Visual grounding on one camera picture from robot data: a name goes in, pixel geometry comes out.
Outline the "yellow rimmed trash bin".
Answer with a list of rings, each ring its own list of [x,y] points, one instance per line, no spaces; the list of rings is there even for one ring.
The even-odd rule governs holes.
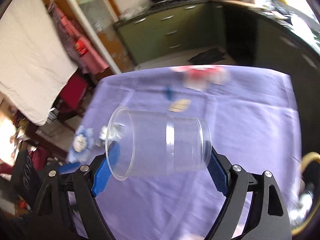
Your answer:
[[[293,202],[289,209],[289,219],[291,225],[291,235],[296,237],[300,235],[311,223],[319,209],[319,200],[315,201],[313,184],[306,184],[303,181],[303,173],[307,167],[316,162],[319,164],[319,153],[309,152],[304,155],[300,163],[300,188],[298,198]]]

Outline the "green kitchen cabinets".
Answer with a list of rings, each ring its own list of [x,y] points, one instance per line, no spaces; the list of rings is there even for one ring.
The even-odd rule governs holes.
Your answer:
[[[115,23],[135,63],[188,49],[214,47],[240,66],[291,77],[302,151],[319,150],[319,45],[293,25],[241,5],[217,1],[171,4]]]

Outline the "purple floral tablecloth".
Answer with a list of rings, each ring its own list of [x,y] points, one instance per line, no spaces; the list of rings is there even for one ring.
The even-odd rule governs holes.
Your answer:
[[[297,199],[300,124],[291,78],[264,68],[228,66],[227,79],[199,92],[184,73],[157,68],[102,79],[78,132],[88,132],[87,160],[104,152],[101,130],[120,106],[140,114],[116,120],[113,138],[124,143],[138,176],[111,177],[97,197],[116,239],[204,236],[224,201],[201,166],[204,130],[217,152],[246,171],[271,171],[285,203]]]

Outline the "white crumpled tissue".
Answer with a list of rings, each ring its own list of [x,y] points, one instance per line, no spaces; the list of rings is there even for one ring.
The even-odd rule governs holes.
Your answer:
[[[300,179],[292,188],[293,198],[288,207],[291,229],[296,229],[306,220],[313,204],[313,183]]]

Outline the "pink checked apron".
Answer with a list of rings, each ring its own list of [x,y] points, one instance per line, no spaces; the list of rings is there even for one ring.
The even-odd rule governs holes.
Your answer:
[[[79,26],[67,18],[54,0],[50,0],[48,14],[67,55],[82,73],[97,75],[109,67]]]

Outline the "white hanging towel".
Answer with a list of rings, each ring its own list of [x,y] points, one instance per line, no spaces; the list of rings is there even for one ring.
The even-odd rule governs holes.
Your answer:
[[[13,0],[1,18],[1,93],[42,126],[77,68],[43,1]]]

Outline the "dark floor mat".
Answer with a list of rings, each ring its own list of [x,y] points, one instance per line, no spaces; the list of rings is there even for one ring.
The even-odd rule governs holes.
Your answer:
[[[193,65],[213,64],[225,60],[225,53],[222,53],[217,48],[212,48],[208,51],[197,54],[188,60]]]

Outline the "glass door wooden cabinet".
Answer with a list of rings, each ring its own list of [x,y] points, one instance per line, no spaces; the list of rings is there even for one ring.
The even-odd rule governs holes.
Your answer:
[[[54,1],[69,20],[79,23],[109,67],[99,77],[133,71],[135,68],[129,53],[120,41],[113,24],[118,20],[107,0],[43,0]]]

